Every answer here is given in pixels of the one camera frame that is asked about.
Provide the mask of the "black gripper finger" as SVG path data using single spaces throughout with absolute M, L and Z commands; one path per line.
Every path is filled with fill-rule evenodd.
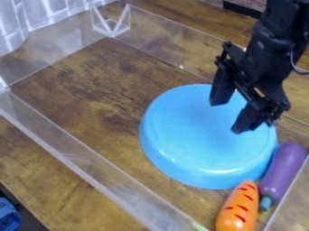
M 264 108 L 255 108 L 251 103 L 241 110 L 237 120 L 232 126 L 235 134 L 253 131 L 267 120 L 267 111 Z
M 210 105 L 220 106 L 229 102 L 236 90 L 232 74 L 227 69 L 218 69 L 210 92 Z

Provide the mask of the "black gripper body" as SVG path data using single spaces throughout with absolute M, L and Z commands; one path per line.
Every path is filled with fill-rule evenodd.
M 222 43 L 222 53 L 216 59 L 217 69 L 227 69 L 233 77 L 236 90 L 255 108 L 267 111 L 268 125 L 276 125 L 281 114 L 291 109 L 291 101 L 283 88 L 288 77 L 271 67 L 272 61 L 265 50 L 249 55 L 232 42 Z

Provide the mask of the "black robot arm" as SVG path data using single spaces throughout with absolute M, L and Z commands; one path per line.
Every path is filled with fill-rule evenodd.
M 260 125 L 275 125 L 291 110 L 283 82 L 309 45 L 309 0 L 268 0 L 245 49 L 222 44 L 210 104 L 224 105 L 239 92 L 247 99 L 232 131 L 241 134 Z

